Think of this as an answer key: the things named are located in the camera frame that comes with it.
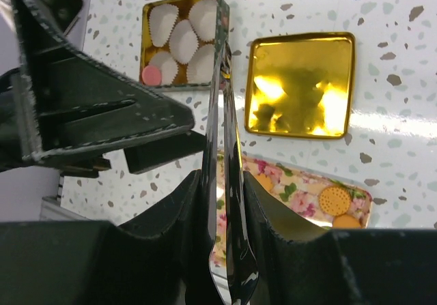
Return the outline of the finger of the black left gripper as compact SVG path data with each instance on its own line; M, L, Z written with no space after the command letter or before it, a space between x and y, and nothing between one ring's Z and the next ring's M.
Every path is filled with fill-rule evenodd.
M169 136L144 145L124 149L124 155L131 174L142 174L164 164L202 152L206 136L190 131Z

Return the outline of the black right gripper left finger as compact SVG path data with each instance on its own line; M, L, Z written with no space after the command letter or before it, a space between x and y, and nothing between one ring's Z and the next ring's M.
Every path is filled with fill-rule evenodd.
M196 170L125 224L104 220L1 225L2 304L197 304Z

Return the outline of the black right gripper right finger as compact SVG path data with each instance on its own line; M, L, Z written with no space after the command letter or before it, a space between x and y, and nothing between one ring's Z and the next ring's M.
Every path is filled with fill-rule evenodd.
M244 174L254 304L435 304L436 231L323 229Z

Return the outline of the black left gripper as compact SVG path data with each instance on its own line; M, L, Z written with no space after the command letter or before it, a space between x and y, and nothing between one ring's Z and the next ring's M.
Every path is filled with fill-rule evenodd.
M10 1L19 65L1 75L1 172L97 178L111 168L101 154L193 128L189 107L72 45L41 1Z

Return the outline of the tan dotted round cookie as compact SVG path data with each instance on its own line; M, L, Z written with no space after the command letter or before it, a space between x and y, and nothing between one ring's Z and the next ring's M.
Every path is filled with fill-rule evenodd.
M318 202L324 213L331 216L340 216L349 210L352 200L346 189L331 186L321 191Z

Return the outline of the silver metal tongs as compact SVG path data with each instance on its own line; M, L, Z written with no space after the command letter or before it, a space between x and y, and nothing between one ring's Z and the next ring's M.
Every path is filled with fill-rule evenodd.
M244 188L240 140L232 87L231 50L223 43L214 64L210 87L206 148L201 167L201 202L208 208L199 222L197 233L204 242L195 268L194 294L186 296L189 304L222 304L223 299L211 274L210 257L216 239L216 166L218 153L219 100L224 110L224 181L226 207L226 272L232 304L248 304L255 290L259 271L249 243L244 208Z

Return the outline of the pink round cookie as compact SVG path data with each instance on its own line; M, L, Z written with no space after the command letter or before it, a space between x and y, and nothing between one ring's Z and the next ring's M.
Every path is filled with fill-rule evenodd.
M141 71L141 79L145 85L158 86L162 82L162 74L158 67L148 65Z

